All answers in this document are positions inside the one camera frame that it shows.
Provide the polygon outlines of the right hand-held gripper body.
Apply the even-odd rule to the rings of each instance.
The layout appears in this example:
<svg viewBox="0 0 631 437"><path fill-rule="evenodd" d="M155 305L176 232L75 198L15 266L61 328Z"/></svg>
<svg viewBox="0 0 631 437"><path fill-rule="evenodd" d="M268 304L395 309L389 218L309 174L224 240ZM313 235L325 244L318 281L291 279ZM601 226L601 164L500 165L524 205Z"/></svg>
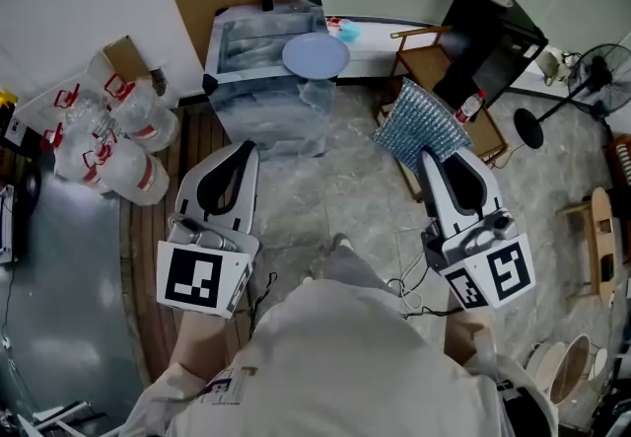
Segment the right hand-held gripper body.
<svg viewBox="0 0 631 437"><path fill-rule="evenodd" d="M448 239L432 227L421 239L429 267L467 311L499 309L535 285L527 235L505 208Z"/></svg>

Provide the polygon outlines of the blue scrubbing cloth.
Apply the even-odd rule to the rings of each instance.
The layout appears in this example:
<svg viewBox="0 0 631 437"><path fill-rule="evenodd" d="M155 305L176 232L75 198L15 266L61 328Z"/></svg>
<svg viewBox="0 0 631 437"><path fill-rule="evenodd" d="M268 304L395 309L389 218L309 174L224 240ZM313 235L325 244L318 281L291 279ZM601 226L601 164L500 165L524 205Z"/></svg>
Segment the blue scrubbing cloth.
<svg viewBox="0 0 631 437"><path fill-rule="evenodd" d="M454 116L430 93L404 78L393 108L372 140L415 175L419 158L428 149L440 162L473 142Z"/></svg>

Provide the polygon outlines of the light blue large plate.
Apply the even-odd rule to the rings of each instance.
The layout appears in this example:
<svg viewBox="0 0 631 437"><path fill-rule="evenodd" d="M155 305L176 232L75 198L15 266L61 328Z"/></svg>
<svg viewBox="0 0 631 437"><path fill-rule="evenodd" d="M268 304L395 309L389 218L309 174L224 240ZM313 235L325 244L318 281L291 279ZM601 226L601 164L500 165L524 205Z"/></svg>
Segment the light blue large plate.
<svg viewBox="0 0 631 437"><path fill-rule="evenodd" d="M350 52L341 40L329 34L302 34L286 43L282 62L291 73L302 78L328 80L346 68Z"/></svg>

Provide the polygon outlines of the person's left forearm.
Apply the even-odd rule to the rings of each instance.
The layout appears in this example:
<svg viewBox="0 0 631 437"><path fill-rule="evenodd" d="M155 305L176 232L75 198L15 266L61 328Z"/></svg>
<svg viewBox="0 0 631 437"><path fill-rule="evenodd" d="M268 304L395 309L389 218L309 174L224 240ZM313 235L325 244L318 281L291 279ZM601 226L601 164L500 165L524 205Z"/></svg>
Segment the person's left forearm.
<svg viewBox="0 0 631 437"><path fill-rule="evenodd" d="M228 361L226 323L220 317L184 312L169 370L183 369L208 383L226 368L245 366L240 352L232 362Z"/></svg>

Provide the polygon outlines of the black standing fan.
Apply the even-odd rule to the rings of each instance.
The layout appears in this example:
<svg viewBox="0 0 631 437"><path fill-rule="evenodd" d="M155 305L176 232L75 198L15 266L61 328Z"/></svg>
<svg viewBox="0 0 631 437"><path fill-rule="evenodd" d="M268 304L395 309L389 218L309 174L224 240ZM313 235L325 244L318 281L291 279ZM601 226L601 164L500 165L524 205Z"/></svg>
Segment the black standing fan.
<svg viewBox="0 0 631 437"><path fill-rule="evenodd" d="M542 124L571 104L595 121L603 122L611 113L631 102L631 49L613 43L598 45L582 54L568 75L568 96L541 116L517 109L514 126L523 143L532 149L543 144Z"/></svg>

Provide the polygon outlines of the light wooden chair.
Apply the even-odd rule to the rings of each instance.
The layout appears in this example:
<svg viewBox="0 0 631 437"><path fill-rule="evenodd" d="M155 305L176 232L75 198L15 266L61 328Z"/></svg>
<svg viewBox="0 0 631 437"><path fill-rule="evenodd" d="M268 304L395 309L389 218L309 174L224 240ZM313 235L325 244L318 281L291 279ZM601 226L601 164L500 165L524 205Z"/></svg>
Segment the light wooden chair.
<svg viewBox="0 0 631 437"><path fill-rule="evenodd" d="M570 205L556 212L557 216L580 214L584 220L584 233L590 255L590 280L584 282L587 291L567 298L576 304L580 300L598 297L607 307L613 303L617 288L616 243L613 213L608 194L603 187L593 190L590 199Z"/></svg>

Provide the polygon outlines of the round brown wooden board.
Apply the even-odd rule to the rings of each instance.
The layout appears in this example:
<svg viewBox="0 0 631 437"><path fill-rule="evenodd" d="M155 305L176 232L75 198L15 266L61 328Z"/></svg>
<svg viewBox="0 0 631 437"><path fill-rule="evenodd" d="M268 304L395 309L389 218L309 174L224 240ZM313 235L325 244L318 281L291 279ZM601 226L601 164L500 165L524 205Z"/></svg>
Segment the round brown wooden board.
<svg viewBox="0 0 631 437"><path fill-rule="evenodd" d="M591 340L585 333L566 346L548 389L554 405L562 404L583 380L591 360L591 346Z"/></svg>

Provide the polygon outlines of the brown slatted chair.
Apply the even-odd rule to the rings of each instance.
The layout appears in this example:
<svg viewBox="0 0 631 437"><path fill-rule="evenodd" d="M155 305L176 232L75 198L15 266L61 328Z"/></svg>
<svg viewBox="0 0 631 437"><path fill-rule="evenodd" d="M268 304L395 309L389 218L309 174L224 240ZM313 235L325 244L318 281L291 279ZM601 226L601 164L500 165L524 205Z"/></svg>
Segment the brown slatted chair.
<svg viewBox="0 0 631 437"><path fill-rule="evenodd" d="M623 227L623 246L631 263L631 134L613 139L605 149L605 158L612 177L612 188L606 192L611 210Z"/></svg>

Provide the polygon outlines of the brown cardboard box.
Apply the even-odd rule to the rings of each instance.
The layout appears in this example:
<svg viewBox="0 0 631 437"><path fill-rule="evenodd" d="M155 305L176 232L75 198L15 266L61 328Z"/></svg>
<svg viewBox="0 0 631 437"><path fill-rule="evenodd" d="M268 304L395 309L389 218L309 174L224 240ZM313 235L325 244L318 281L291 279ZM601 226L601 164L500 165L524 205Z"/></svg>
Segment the brown cardboard box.
<svg viewBox="0 0 631 437"><path fill-rule="evenodd" d="M125 81L135 81L138 78L151 77L158 82L165 82L166 76L161 68L151 68L145 61L130 36L104 46L103 53L112 65L114 71Z"/></svg>

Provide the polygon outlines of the white appliance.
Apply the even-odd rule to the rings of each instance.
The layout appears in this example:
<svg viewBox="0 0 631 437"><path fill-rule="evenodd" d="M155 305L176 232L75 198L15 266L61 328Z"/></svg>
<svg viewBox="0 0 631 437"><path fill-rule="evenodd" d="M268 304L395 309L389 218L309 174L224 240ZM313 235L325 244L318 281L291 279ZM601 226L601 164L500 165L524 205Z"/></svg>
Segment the white appliance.
<svg viewBox="0 0 631 437"><path fill-rule="evenodd" d="M576 54L555 47L546 47L535 58L535 63L544 76L544 84L566 83L576 62Z"/></svg>

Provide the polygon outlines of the white low ledge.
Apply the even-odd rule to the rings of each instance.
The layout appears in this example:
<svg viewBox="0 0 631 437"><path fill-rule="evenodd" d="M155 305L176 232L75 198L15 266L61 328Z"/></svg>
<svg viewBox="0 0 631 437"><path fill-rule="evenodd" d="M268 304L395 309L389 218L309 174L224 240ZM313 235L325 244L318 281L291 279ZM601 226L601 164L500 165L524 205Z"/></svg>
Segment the white low ledge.
<svg viewBox="0 0 631 437"><path fill-rule="evenodd" d="M338 79L384 78L390 73L401 39L391 34L424 30L433 24L381 17L327 16L348 19L361 28L361 35L353 43L345 43L350 62Z"/></svg>

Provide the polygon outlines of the black cabinet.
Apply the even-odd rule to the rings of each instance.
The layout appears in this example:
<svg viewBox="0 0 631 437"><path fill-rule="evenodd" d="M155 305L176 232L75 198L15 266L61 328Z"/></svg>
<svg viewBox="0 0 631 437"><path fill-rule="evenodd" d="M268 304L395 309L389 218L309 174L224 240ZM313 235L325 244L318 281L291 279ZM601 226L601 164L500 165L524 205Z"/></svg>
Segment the black cabinet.
<svg viewBox="0 0 631 437"><path fill-rule="evenodd" d="M548 45L543 31L517 1L454 0L443 20L440 46L451 65L434 92L452 108L485 93L491 106Z"/></svg>

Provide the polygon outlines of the person's white shirt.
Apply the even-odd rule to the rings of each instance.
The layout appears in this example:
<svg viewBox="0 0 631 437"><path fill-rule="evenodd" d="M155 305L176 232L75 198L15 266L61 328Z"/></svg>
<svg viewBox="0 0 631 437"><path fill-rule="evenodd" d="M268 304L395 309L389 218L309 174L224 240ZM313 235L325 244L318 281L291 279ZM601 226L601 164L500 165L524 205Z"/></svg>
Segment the person's white shirt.
<svg viewBox="0 0 631 437"><path fill-rule="evenodd" d="M245 366L206 383L168 369L120 437L502 437L496 382L526 387L558 437L549 398L514 360L483 373L429 345L381 290L317 280L259 321Z"/></svg>

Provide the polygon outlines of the blue sponge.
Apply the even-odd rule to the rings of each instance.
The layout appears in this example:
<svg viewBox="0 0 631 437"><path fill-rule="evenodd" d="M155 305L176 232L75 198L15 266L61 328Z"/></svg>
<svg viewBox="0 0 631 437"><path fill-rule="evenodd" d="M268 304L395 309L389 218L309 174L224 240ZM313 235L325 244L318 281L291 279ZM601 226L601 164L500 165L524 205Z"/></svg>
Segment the blue sponge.
<svg viewBox="0 0 631 437"><path fill-rule="evenodd" d="M337 37L346 43L355 42L361 35L361 28L353 21L340 19L338 22Z"/></svg>

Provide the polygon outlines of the black strapped pack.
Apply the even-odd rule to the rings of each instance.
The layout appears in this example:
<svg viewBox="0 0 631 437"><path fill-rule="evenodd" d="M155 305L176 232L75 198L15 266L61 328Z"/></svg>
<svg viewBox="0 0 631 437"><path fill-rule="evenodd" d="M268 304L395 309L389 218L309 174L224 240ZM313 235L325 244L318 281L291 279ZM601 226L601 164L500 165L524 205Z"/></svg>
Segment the black strapped pack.
<svg viewBox="0 0 631 437"><path fill-rule="evenodd" d="M497 381L496 389L502 437L548 437L547 420L526 387L506 379Z"/></svg>

